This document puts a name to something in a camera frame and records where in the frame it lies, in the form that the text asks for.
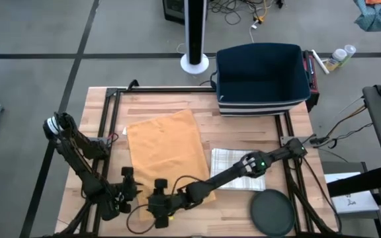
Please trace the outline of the green bottle white cap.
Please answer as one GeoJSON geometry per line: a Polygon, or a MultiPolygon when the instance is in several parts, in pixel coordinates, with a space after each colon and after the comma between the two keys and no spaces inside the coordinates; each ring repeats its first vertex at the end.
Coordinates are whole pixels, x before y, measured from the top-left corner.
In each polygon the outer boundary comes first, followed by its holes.
{"type": "Polygon", "coordinates": [[[352,56],[356,53],[357,49],[353,46],[353,45],[350,45],[350,44],[347,44],[345,45],[344,47],[344,50],[346,51],[347,53],[347,56],[345,57],[345,59],[341,62],[341,64],[339,65],[339,67],[343,67],[351,58],[352,56]]]}

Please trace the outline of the white paper box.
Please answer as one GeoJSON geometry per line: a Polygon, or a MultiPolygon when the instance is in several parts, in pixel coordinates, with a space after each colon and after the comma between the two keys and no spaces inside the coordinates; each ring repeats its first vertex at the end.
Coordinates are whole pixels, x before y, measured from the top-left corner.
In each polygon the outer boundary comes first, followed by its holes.
{"type": "MultiPolygon", "coordinates": [[[[347,179],[359,175],[360,172],[326,174],[327,183],[347,179]]],[[[371,191],[362,191],[331,198],[338,214],[351,214],[357,212],[376,212],[379,210],[371,191]]]]}

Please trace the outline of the silver black tower fan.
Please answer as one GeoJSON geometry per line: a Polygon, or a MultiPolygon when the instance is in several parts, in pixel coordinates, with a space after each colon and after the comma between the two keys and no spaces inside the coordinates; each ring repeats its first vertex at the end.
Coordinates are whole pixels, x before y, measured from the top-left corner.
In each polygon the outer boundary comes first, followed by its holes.
{"type": "Polygon", "coordinates": [[[205,72],[209,66],[209,59],[204,54],[207,0],[184,0],[184,4],[186,51],[180,64],[188,74],[198,75],[205,72]]]}

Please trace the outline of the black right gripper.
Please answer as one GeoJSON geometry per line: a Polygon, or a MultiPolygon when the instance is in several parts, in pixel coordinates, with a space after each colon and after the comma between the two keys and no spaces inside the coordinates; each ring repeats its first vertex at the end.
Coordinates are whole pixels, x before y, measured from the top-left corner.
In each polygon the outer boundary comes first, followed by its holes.
{"type": "Polygon", "coordinates": [[[153,217],[171,216],[179,209],[188,208],[191,205],[189,196],[183,189],[176,193],[167,194],[167,180],[158,178],[154,182],[153,194],[148,197],[148,212],[153,217]]]}

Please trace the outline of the orange towel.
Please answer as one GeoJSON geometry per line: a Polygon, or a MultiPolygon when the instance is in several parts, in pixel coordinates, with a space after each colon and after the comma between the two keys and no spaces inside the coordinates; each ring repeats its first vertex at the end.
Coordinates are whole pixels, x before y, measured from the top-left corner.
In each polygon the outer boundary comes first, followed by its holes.
{"type": "Polygon", "coordinates": [[[126,128],[135,179],[143,184],[138,204],[148,202],[155,179],[167,180],[166,193],[210,178],[200,131],[191,110],[130,124],[126,128]]]}

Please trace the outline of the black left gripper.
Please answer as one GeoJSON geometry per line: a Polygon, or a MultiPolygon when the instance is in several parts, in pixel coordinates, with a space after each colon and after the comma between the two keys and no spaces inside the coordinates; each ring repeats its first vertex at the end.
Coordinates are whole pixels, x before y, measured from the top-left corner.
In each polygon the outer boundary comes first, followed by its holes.
{"type": "Polygon", "coordinates": [[[122,182],[114,184],[114,199],[119,202],[130,202],[142,192],[142,190],[137,190],[137,186],[143,184],[135,181],[132,167],[123,167],[121,175],[123,176],[122,182]]]}

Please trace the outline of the white tube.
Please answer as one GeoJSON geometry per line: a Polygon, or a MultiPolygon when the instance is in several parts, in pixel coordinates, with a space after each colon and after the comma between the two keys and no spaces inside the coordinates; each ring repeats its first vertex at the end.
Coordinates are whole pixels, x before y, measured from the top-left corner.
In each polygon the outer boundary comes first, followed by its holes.
{"type": "Polygon", "coordinates": [[[323,72],[326,75],[328,75],[329,74],[329,70],[326,68],[325,64],[323,63],[322,59],[319,57],[317,52],[315,50],[311,50],[311,52],[313,54],[313,57],[316,59],[318,65],[322,68],[323,72]]]}

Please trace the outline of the black aluminium crossbar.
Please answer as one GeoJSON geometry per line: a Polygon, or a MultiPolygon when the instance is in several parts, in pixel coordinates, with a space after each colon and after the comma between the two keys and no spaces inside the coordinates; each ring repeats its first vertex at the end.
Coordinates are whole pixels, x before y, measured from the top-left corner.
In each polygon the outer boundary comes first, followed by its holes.
{"type": "Polygon", "coordinates": [[[168,87],[109,87],[106,94],[113,93],[215,93],[216,90],[210,86],[168,86],[168,87]]]}

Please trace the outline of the black diagonal bar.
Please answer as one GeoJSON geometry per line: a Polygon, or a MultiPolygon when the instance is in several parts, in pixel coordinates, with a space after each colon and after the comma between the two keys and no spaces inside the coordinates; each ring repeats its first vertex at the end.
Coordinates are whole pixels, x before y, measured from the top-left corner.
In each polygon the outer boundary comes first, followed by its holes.
{"type": "Polygon", "coordinates": [[[330,197],[381,188],[381,167],[359,175],[327,183],[330,197]]]}

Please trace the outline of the navy white striped fabric bin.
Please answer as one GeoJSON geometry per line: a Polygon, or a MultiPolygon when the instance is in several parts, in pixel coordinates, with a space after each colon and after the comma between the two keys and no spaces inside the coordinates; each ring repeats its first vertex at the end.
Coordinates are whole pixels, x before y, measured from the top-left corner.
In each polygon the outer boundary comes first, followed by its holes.
{"type": "Polygon", "coordinates": [[[213,76],[222,116],[283,114],[311,96],[303,51],[295,44],[250,43],[220,50],[213,76]]]}

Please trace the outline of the white towel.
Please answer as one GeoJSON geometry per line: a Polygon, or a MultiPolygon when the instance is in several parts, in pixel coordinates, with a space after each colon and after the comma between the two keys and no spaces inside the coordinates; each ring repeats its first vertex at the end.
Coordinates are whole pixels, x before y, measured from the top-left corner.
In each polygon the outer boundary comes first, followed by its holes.
{"type": "MultiPolygon", "coordinates": [[[[210,176],[229,169],[250,150],[233,150],[214,148],[211,154],[210,176]]],[[[220,187],[222,190],[252,190],[263,191],[266,189],[265,175],[259,178],[240,177],[220,187]]]]}

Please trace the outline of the yellow label bottle white cap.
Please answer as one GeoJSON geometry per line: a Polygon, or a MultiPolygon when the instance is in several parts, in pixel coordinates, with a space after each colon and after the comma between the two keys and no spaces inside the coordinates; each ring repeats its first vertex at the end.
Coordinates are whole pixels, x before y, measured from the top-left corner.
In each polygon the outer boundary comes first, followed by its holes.
{"type": "Polygon", "coordinates": [[[346,57],[347,52],[344,49],[336,49],[324,65],[328,71],[334,71],[346,57]]]}

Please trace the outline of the red black tool case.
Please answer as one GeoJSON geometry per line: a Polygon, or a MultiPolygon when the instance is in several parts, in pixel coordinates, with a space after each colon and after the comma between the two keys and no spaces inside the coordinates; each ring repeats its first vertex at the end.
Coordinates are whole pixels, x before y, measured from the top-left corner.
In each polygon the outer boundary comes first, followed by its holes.
{"type": "Polygon", "coordinates": [[[310,112],[312,108],[318,104],[320,93],[318,91],[316,71],[314,67],[314,56],[308,50],[304,50],[302,55],[310,87],[310,97],[306,100],[306,107],[308,112],[310,112]]]}

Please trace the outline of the dark green round plate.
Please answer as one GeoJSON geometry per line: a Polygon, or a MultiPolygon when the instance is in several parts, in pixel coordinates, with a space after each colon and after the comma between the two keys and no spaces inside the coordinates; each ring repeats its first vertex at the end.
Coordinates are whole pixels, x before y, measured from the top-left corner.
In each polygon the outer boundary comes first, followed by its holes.
{"type": "Polygon", "coordinates": [[[288,197],[273,189],[258,192],[252,197],[249,215],[257,230],[269,237],[286,236],[296,222],[288,197]]]}

